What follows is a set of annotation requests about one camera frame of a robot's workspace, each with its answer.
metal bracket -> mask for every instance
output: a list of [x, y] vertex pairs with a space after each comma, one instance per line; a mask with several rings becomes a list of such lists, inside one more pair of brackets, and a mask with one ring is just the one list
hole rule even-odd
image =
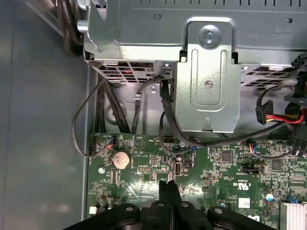
[[227, 22], [188, 26], [187, 60], [177, 64], [175, 82], [175, 113], [182, 131], [227, 133], [236, 127], [240, 65], [232, 63], [232, 30]]
[[142, 94], [141, 93], [134, 94], [133, 99], [136, 100], [136, 101], [141, 101], [142, 100]]

heatsink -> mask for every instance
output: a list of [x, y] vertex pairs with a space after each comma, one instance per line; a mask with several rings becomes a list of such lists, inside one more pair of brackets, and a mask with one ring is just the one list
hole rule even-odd
[[306, 230], [307, 205], [281, 203], [280, 230]]

integrated circuit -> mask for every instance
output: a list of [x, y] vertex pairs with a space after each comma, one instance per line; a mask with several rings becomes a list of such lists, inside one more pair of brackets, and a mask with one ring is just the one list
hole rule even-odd
[[223, 151], [221, 153], [221, 161], [222, 162], [231, 162], [231, 152]]
[[165, 144], [174, 144], [175, 138], [174, 137], [163, 137], [163, 143]]
[[280, 171], [282, 169], [282, 161], [281, 160], [272, 160], [271, 169], [273, 171]]

metal sheet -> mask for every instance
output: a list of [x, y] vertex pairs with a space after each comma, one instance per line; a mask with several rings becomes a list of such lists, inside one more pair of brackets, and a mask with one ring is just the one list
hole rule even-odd
[[187, 61], [177, 64], [175, 78], [181, 129], [233, 132], [239, 119], [240, 65], [231, 63], [232, 26], [192, 22], [187, 33]]
[[[0, 229], [62, 229], [82, 213], [83, 158], [70, 126], [90, 85], [87, 65], [26, 4], [2, 2]], [[81, 143], [85, 124], [83, 113]]]

chip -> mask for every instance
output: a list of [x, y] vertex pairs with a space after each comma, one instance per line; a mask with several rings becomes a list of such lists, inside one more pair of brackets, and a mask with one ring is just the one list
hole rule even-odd
[[231, 152], [222, 152], [221, 161], [231, 162]]
[[201, 190], [203, 193], [206, 193], [206, 194], [209, 193], [209, 187], [203, 187]]
[[274, 207], [275, 202], [274, 201], [267, 201], [267, 206], [268, 207]]
[[281, 160], [272, 160], [271, 169], [275, 171], [280, 171], [282, 169], [282, 161]]
[[262, 211], [262, 215], [263, 215], [264, 217], [267, 217], [267, 216], [268, 216], [268, 210], [267, 210], [267, 209], [264, 209], [264, 210]]
[[203, 180], [202, 180], [202, 184], [203, 184], [204, 186], [208, 187], [208, 186], [210, 185], [210, 180], [208, 180], [208, 179], [203, 179]]

